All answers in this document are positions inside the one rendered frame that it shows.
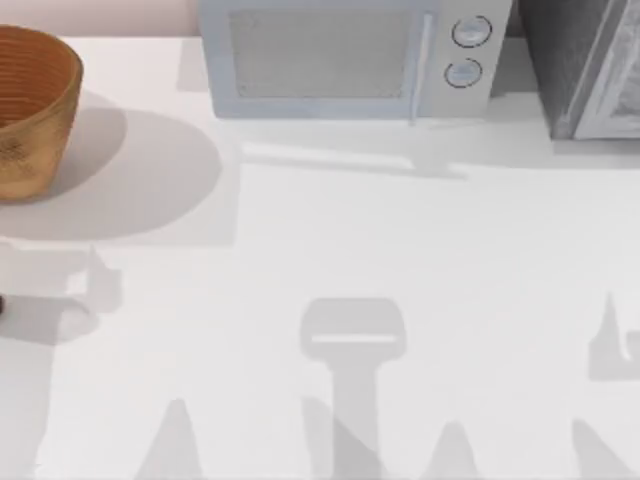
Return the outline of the microwave oven door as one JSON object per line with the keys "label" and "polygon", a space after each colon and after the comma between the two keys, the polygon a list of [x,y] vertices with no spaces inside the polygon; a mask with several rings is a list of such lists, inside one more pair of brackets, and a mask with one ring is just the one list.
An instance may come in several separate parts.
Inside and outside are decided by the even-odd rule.
{"label": "microwave oven door", "polygon": [[414,118],[434,12],[432,0],[198,0],[214,112]]}

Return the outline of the microwave knob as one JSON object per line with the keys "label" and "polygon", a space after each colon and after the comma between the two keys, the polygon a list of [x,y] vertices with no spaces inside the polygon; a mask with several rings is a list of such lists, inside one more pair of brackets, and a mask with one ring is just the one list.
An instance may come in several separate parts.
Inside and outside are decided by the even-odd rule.
{"label": "microwave knob", "polygon": [[472,58],[450,63],[444,71],[447,84],[456,89],[470,88],[477,84],[482,76],[482,65]]}
{"label": "microwave knob", "polygon": [[492,35],[493,27],[489,19],[476,15],[464,18],[452,28],[452,39],[461,48],[476,48],[486,43]]}

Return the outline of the pale microwave oven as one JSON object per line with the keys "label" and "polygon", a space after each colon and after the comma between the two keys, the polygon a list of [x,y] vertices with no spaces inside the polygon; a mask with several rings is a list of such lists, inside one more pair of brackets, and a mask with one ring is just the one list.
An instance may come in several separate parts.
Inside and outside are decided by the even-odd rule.
{"label": "pale microwave oven", "polygon": [[[468,118],[484,113],[489,102],[512,0],[432,0],[435,12],[431,27],[426,79],[422,91],[420,118]],[[490,20],[490,39],[476,48],[461,48],[452,39],[452,28],[461,19],[481,15]],[[482,79],[470,88],[447,84],[444,71],[450,63],[465,58],[483,67]]]}

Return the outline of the brown wooden basket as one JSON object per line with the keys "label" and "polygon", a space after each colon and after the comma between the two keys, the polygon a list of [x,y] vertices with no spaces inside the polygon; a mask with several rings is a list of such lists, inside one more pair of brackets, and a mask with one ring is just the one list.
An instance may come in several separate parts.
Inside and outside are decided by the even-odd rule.
{"label": "brown wooden basket", "polygon": [[84,75],[63,40],[0,24],[0,201],[48,190],[67,148]]}

